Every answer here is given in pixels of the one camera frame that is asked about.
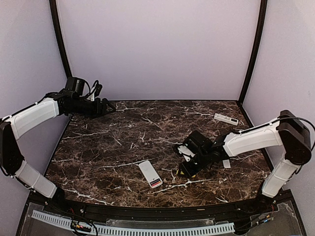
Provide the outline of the yellow handle screwdriver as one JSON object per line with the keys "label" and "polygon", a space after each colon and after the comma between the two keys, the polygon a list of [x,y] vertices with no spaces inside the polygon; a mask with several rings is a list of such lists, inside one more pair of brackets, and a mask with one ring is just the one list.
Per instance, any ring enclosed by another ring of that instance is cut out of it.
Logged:
{"label": "yellow handle screwdriver", "polygon": [[162,168],[163,171],[168,171],[170,172],[171,174],[176,174],[177,176],[179,177],[186,177],[186,178],[195,178],[196,175],[192,175],[192,176],[189,176],[189,175],[186,175],[183,171],[180,171],[179,169],[177,169],[176,171],[175,170],[169,170],[169,169],[165,169],[165,168]]}

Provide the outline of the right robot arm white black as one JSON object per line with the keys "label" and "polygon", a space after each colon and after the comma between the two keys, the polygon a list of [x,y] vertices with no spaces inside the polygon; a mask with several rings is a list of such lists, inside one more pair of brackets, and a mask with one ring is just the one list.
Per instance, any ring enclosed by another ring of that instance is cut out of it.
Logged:
{"label": "right robot arm white black", "polygon": [[283,156],[265,179],[261,195],[251,203],[255,213],[262,213],[270,205],[270,198],[310,161],[315,147],[311,141],[306,119],[296,117],[289,110],[262,125],[246,130],[232,131],[210,140],[199,131],[191,132],[174,151],[185,158],[177,175],[190,178],[208,165],[228,160],[239,154],[263,148],[282,146]]}

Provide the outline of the grey battery cover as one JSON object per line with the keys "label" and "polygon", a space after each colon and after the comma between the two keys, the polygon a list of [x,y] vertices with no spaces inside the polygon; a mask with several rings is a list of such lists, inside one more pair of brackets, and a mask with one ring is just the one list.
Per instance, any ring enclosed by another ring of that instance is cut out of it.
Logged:
{"label": "grey battery cover", "polygon": [[229,159],[223,160],[222,163],[223,163],[223,167],[225,169],[230,169],[231,168],[231,164],[230,164],[230,160]]}

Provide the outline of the grey remote control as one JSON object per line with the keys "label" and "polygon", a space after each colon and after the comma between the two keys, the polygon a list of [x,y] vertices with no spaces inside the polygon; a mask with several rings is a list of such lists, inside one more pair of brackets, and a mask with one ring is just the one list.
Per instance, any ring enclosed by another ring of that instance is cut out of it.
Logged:
{"label": "grey remote control", "polygon": [[156,172],[156,170],[154,169],[154,167],[152,166],[149,160],[141,162],[138,166],[143,176],[145,177],[146,181],[148,182],[149,186],[150,186],[150,182],[153,180],[160,179],[162,181],[162,179],[160,178],[160,176],[158,175],[158,173]]}

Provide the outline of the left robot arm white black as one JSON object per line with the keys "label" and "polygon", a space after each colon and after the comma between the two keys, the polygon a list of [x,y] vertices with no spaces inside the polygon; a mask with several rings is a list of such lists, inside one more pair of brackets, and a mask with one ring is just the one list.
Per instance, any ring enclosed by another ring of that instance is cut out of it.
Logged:
{"label": "left robot arm white black", "polygon": [[106,98],[88,100],[58,92],[45,95],[40,101],[0,120],[0,169],[28,189],[51,199],[50,206],[58,214],[69,211],[69,202],[61,196],[63,190],[43,176],[43,165],[36,164],[45,148],[52,148],[45,122],[61,115],[81,114],[98,118],[116,111]]}

